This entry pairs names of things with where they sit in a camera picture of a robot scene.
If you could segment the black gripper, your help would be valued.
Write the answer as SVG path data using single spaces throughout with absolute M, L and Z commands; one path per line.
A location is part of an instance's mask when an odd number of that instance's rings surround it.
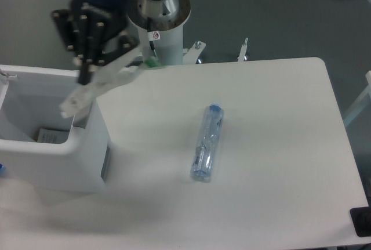
M 116 47 L 107 51 L 106 36 L 112 21 L 115 27 L 128 25 L 127 11 L 130 0 L 71 0 L 70 9 L 51 13 L 64 47 L 74 52 L 80 61 L 78 83 L 87 85 L 92 72 L 104 67 L 139 47 L 134 36 L 121 33 Z

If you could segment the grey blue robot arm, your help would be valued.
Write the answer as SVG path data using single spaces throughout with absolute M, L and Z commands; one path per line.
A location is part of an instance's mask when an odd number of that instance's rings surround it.
M 124 31 L 131 0 L 70 0 L 51 13 L 64 47 L 81 62 L 78 83 L 87 85 L 92 69 L 130 52 L 138 42 Z

